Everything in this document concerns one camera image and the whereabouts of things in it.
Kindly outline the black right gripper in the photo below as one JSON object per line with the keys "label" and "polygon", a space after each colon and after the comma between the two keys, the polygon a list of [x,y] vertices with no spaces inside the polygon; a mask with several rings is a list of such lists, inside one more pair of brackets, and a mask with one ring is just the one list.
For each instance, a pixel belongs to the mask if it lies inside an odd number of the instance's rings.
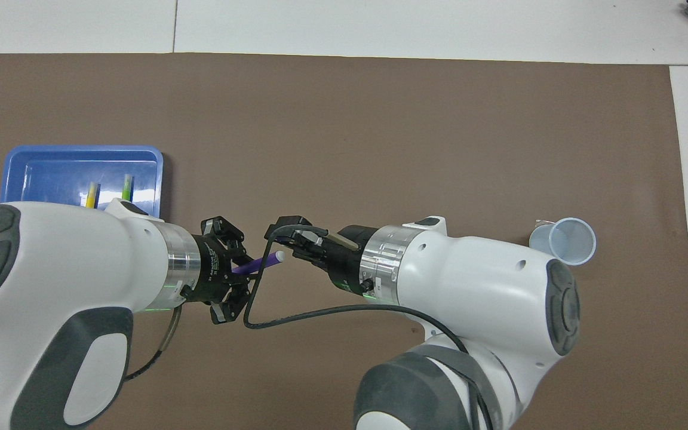
{"label": "black right gripper", "polygon": [[[268,226],[265,239],[292,237],[297,232],[314,232],[319,236],[321,229],[305,217],[284,216]],[[328,238],[323,240],[322,245],[314,242],[294,242],[289,244],[289,248],[292,250],[292,256],[297,259],[310,263],[325,263],[328,277],[337,288],[353,294],[363,294],[360,280],[361,256],[375,232],[376,228],[360,225],[350,225],[338,232],[339,235],[360,245],[357,251],[342,247]]]}

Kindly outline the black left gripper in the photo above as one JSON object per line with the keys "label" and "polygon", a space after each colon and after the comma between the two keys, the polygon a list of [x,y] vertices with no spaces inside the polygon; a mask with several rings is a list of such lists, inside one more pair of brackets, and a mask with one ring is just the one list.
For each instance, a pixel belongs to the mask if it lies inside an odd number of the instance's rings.
{"label": "black left gripper", "polygon": [[232,262],[249,263],[245,234],[224,217],[202,220],[200,228],[202,236],[193,236],[199,252],[199,274],[186,302],[212,302],[212,323],[231,323],[253,302],[251,285],[259,276],[247,275],[244,282],[230,286]]}

